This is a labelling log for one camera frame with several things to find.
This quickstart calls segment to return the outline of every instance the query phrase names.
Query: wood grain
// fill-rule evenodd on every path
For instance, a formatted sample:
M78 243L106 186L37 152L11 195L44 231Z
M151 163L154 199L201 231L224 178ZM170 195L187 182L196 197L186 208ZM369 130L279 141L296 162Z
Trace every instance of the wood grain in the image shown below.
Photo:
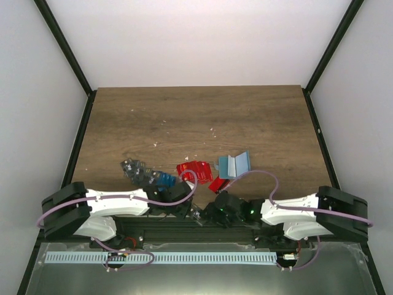
M177 175L176 165L186 157L207 161L214 170L219 156L245 150L252 169L279 178L277 199L330 184L299 86L100 88L73 181L125 191L134 189L119 165L128 157ZM244 199L267 198L273 186L269 176L255 174L231 192ZM214 199L208 184L194 196L201 207Z

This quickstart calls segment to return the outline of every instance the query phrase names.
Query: black metal frame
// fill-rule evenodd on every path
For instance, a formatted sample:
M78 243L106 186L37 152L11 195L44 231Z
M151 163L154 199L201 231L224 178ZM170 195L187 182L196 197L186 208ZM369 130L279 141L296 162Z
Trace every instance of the black metal frame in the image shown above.
M64 34L61 32L61 29L53 16L49 5L47 4L46 0L34 0L36 3L38 9L40 10L44 20L48 24L48 27L50 28L52 34L54 35L56 41L58 42L61 50L63 51L65 57L67 58L67 61L71 65L72 70L74 71L76 77L78 78L81 86L85 90L87 94L87 103L86 107L84 110L84 114L77 132L77 136L75 139L74 147L71 152L71 156L69 158L68 166L66 169L66 173L64 176L64 180L62 183L62 187L66 186L67 184L71 183L72 176L74 174L74 170L76 167L77 159L79 156L80 148L82 146L84 134L86 131L86 127L88 124L88 120L90 118L90 113L93 107L95 95L96 95L96 90L93 91L81 69L79 66ZM331 39L329 45L327 46L317 68L315 69L313 75L311 76L311 79L308 82L308 85L306 88L303 89L303 94L305 97L305 101L308 107L308 111L311 117L311 120L313 122L313 126L316 132L316 136L318 138L319 146L321 147L322 155L325 161L325 165L330 177L330 181L332 183L332 186L335 188L340 188L340 184L338 182L337 176L335 174L335 170L333 167L333 163L330 159L329 152L324 140L324 136L322 134L321 127L319 126L319 122L317 119L317 115L315 113L314 107L313 107L313 102L311 100L311 92L315 88L318 80L321 78L322 73L324 72L326 66L328 65L330 59L332 58L335 50L337 49L338 45L340 44L343 36L345 35L345 32L348 30L351 22L353 21L354 17L356 16L356 13L360 9L362 3L364 0L352 0L344 17L342 18L337 30L335 31L335 34L333 35L333 38ZM145 242L158 242L158 241L164 241L164 242L178 242L178 241L184 241L187 240L189 241L190 235L187 233L190 230L195 229L195 223L190 222L190 221L184 221L184 222L173 222L171 220L164 220L163 222L160 221L155 221L153 219L147 218L145 221L141 221L140 219L134 218L132 220L133 226L135 230L137 231L135 234L137 235L142 235L144 237ZM253 230L251 229L245 229L244 227L235 227L234 229L228 231L228 230L220 230L219 228L215 226L207 227L206 229L202 230L201 232L198 233L198 240L201 240L202 242L213 242L213 241L226 241L226 242L237 242L237 243L254 243L255 244L255 234L253 233ZM89 242L90 239L88 238L83 238L83 237L70 237L67 239L64 239L62 241L58 242ZM43 236L43 233L40 232L36 241L36 244L33 248L33 252L31 254L30 260L28 262L27 268L25 275L23 276L23 279L21 281L20 288L18 290L18 295L22 295L26 293L29 279L31 277L31 273L33 271L34 263L37 258L38 250L40 247L40 244L42 242L45 242L45 238ZM383 289L381 280L378 275L378 271L375 267L370 249L367 245L367 243L361 245L363 252L368 256L368 269L371 273L374 286L377 290L377 293L379 295L385 294L385 291Z

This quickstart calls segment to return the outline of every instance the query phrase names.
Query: red wire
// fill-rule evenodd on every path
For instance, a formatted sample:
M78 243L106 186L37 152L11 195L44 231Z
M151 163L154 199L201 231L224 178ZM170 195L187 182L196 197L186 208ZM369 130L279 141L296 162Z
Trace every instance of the red wire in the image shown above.
M135 250L135 247L136 247L136 240L135 240L134 238L131 238L131 237L126 237L126 238L124 239L124 241L127 241L127 240L131 240L131 241L133 242L133 244L134 244L133 250Z
M297 241L297 245L298 245L297 259L299 259L300 258L300 251L302 250L302 244L300 243L300 241Z

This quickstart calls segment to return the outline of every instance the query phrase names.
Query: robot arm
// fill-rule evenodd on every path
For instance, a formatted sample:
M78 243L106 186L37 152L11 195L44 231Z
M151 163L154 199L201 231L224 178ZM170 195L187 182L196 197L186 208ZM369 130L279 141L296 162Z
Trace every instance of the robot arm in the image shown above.
M138 196L139 199L161 204L171 203L188 196L192 188L192 183L181 182L165 190L150 186L128 192L101 192L86 189L84 183L72 183L46 198L42 202L42 212L45 213L62 203L75 199L88 198L88 200L66 206L48 215L44 219L44 235L48 240L76 234L106 241L117 234L116 223L111 216L166 213L185 217L191 208L191 199L178 206L160 206L133 197Z
M220 225L224 223L225 227L241 221L245 226L257 229L256 226L262 222L270 226L282 224L282 235L291 240L316 235L334 235L343 242L368 240L368 224L357 220L367 219L367 202L341 190L321 186L315 194L298 199L279 200L275 203L294 209L279 208L269 200L247 202L227 191L219 193L215 202L210 203L207 208L212 216L211 220ZM331 211L352 218L329 214Z
M281 209L264 199L247 202L227 191L220 192L215 202L209 203L203 210L193 204L191 198L176 206L154 205L133 199L133 196L138 196L160 204L171 203L182 200L191 190L192 184L187 182L177 183L164 190L161 187L149 186L129 192L100 192L86 189L83 183L72 183L42 202L43 213L73 199L95 199L64 207L47 216L44 219L44 234L48 240L76 234L107 241L118 234L116 223L111 216L164 213L178 218L188 216L201 226L206 222L222 227L241 223L259 230L262 226L282 224L281 235L290 240L301 240L315 235L334 235L343 242L368 240L368 226L364 222L311 211ZM104 196L116 195L123 198L102 199ZM286 207L325 209L367 218L365 200L331 187L320 187L318 193L276 203Z

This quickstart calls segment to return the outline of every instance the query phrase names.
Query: black plastic piece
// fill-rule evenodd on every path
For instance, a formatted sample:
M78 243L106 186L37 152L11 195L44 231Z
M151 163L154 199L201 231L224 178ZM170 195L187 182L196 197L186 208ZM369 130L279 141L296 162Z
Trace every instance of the black plastic piece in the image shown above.
M65 187L68 184L70 184L72 181L72 177L74 176L76 162L78 161L79 152L82 147L82 142L84 140L87 123L90 118L91 110L93 109L93 103L94 103L94 99L96 98L96 94L97 94L97 90L93 91L93 93L87 98L84 113L82 115L82 120L80 121L79 129L76 134L74 146L72 147L71 155L68 160L66 173L64 174L61 187Z
M220 192L214 201L217 209L223 211L230 219L239 219L240 221L244 221L246 218L243 211L246 203L245 200L231 195L227 191Z
M349 26L351 25L363 2L364 0L352 0L352 2L350 3L321 60L319 61L317 68L315 69L313 75L311 76L311 79L307 84L306 91L308 92L308 94L310 94L314 90L315 85L318 83L319 78L321 78L322 73L325 71L326 66L328 65L333 54L335 53L338 45L340 44L342 38L347 32Z
M329 152L327 150L325 138L323 136L321 126L319 125L318 118L317 118L317 115L315 113L315 109L313 106L313 102L311 101L311 97L310 97L309 93L307 93L307 91L305 89L303 89L303 94L304 94L304 97L306 100L306 105L308 108L309 116L311 118L311 121L313 122L313 126L314 126L314 130L315 130L315 134L318 139L319 147L321 149L322 156L325 161L327 173L329 174L330 183L332 184L333 187L335 187L336 189L339 189L340 184L338 183L338 178L337 178L337 175L334 171L333 163L330 158Z
M361 198L329 186L321 186L317 196L319 209L367 218L367 202ZM315 215L316 221L337 238L357 243L368 240L368 225L362 221L324 213L315 213Z
M196 206L195 204L191 204L189 213L188 213L188 217L191 220L194 220L197 224L199 224L200 226L204 226L204 224L206 223L206 219L203 216L203 210L202 208Z
M42 201L42 212L53 207L85 197L87 192L84 183L72 183ZM71 205L57 210L44 219L44 236L47 240L65 238L74 232L90 217L91 207L87 202L80 202L78 206Z
M260 210L265 199L250 200L243 206L244 216L246 222L260 222L262 215Z
M72 52L66 38L64 37L63 32L61 31L59 24L57 23L52 11L46 0L34 0L36 3L39 11L42 14L42 17L48 24L49 29L51 30L53 37L55 37L57 43L60 46L61 51L63 51L64 56L66 57L69 65L71 66L72 70L76 78L78 78L79 83L81 84L82 88L85 90L86 94L90 96L93 90L88 83L82 68L79 66L78 61L74 53Z
M181 183L175 184L173 187L169 187L163 191L159 190L158 186L147 186L144 189L149 200L154 200L162 203L173 203L184 199L189 193L191 193L190 186L182 181ZM192 197L187 201L178 204L177 206L160 206L150 204L150 215L160 214L172 214L178 218L185 218L190 211L192 204Z
M224 229L232 227L235 220L225 212L219 210L214 202L208 203L203 210L203 218L213 224L216 224Z

